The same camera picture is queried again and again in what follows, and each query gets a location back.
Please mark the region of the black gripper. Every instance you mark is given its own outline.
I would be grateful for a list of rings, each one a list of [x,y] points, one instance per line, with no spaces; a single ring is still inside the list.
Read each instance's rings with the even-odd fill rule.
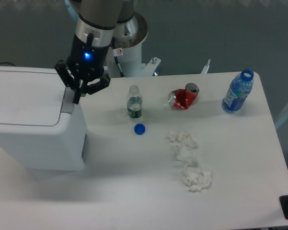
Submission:
[[[82,41],[75,35],[67,61],[59,60],[54,67],[64,85],[74,91],[72,100],[74,104],[79,103],[81,95],[92,95],[110,84],[110,77],[104,74],[104,61],[109,46],[93,45],[94,38],[94,34],[89,33],[86,39]],[[79,78],[72,77],[67,67],[72,75],[78,74]],[[89,81],[95,79],[99,79],[99,81],[89,84]]]

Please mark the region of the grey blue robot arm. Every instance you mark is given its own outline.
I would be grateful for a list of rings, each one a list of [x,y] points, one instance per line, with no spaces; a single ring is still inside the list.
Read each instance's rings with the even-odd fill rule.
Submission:
[[[67,88],[74,92],[72,102],[78,104],[86,94],[94,94],[109,86],[104,62],[113,40],[115,28],[134,16],[132,0],[72,0],[79,7],[78,20],[70,55],[59,60],[55,70]]]

